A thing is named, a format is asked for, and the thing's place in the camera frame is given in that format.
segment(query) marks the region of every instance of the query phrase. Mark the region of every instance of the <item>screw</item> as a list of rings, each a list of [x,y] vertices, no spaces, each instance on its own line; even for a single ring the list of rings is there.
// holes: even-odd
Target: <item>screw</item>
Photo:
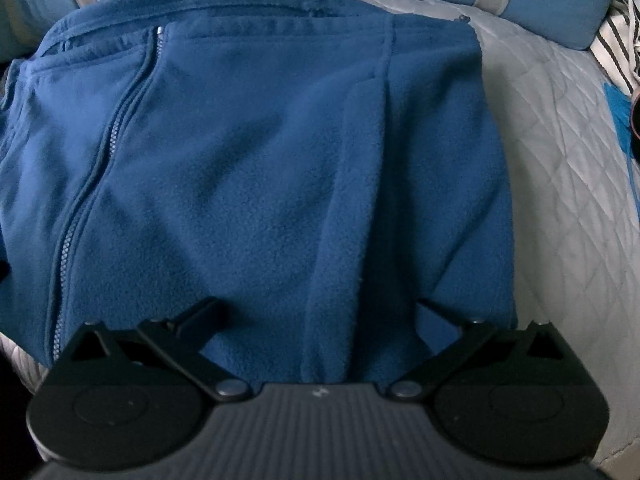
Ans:
[[[249,385],[240,379],[225,379],[216,384],[216,392],[225,400],[243,397],[249,392]]]
[[[420,396],[422,387],[415,381],[399,381],[391,386],[389,392],[396,399],[411,400]]]

